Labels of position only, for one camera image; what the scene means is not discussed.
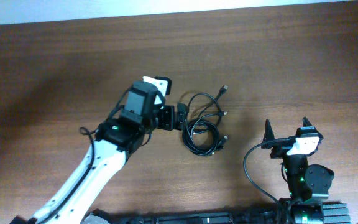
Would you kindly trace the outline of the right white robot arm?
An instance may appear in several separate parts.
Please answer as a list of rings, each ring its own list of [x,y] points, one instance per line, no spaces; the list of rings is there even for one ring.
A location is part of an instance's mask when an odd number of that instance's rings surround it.
[[[323,135],[303,118],[295,135],[276,138],[270,121],[265,121],[263,149],[272,159],[282,159],[282,175],[287,180],[289,198],[279,200],[280,223],[324,223],[323,201],[329,197],[334,172],[308,158],[318,151]]]

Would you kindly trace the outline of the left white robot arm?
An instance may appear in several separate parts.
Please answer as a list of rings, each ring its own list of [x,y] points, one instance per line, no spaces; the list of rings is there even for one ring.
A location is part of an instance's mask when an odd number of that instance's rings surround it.
[[[186,107],[167,106],[171,79],[144,76],[121,96],[94,131],[80,128],[90,140],[79,166],[58,192],[30,219],[16,216],[13,223],[80,223],[104,186],[147,143],[155,129],[183,130]]]

